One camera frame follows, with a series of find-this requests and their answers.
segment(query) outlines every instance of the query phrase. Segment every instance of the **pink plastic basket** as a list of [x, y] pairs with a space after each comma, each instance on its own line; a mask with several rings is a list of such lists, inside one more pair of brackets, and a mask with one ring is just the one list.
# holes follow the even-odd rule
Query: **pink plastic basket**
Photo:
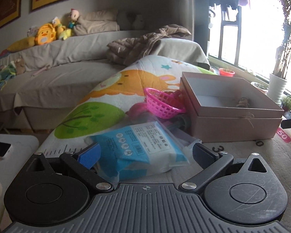
[[156, 89], [144, 89], [148, 110], [163, 119], [170, 119], [179, 113], [185, 113], [185, 106], [174, 98], [174, 94], [166, 94]]

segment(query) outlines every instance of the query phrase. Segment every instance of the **barcode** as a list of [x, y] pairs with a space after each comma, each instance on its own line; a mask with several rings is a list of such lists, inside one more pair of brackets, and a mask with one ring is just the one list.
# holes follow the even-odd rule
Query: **barcode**
[[140, 144], [138, 144], [138, 143], [133, 144], [133, 147], [136, 150], [136, 152], [137, 152], [138, 155], [144, 154], [143, 148], [141, 147]]

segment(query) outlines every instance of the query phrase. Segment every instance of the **brown puffer jacket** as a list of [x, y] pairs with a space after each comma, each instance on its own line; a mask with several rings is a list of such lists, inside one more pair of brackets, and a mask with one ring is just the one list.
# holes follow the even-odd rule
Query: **brown puffer jacket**
[[191, 33], [188, 29], [182, 26], [166, 25], [141, 37], [124, 38], [109, 43], [107, 58], [113, 63], [129, 66], [149, 55], [158, 40], [162, 38], [186, 38], [189, 35]]

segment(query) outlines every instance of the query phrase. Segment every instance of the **play mat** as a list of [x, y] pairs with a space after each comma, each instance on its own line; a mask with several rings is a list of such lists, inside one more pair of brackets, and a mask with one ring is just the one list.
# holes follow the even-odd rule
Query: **play mat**
[[[160, 56], [147, 56], [97, 85], [58, 125], [39, 148], [46, 157], [58, 157], [66, 151], [78, 152], [87, 144], [84, 139], [130, 125], [125, 114], [132, 105], [144, 101], [143, 89], [175, 91], [183, 71], [210, 73], [194, 65]], [[263, 141], [206, 143], [214, 152], [227, 151], [235, 158], [260, 153], [286, 189], [289, 205], [282, 223], [291, 230], [291, 129], [278, 129], [273, 139]], [[175, 183], [194, 176], [202, 169], [189, 155], [189, 166], [166, 173], [127, 180], [130, 183]]]
[[210, 73], [194, 65], [161, 56], [146, 56], [98, 84], [58, 125], [41, 145], [47, 157], [65, 151], [78, 152], [87, 136], [128, 125], [125, 114], [143, 102], [144, 88], [160, 91], [179, 89], [182, 72]]

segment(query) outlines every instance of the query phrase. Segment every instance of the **white flower pot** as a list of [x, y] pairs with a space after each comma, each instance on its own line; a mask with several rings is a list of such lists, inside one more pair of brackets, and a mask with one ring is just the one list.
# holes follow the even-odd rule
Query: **white flower pot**
[[287, 80], [281, 79], [276, 75], [270, 74], [269, 86], [267, 96], [271, 98], [275, 103], [281, 104], [280, 99], [286, 88]]

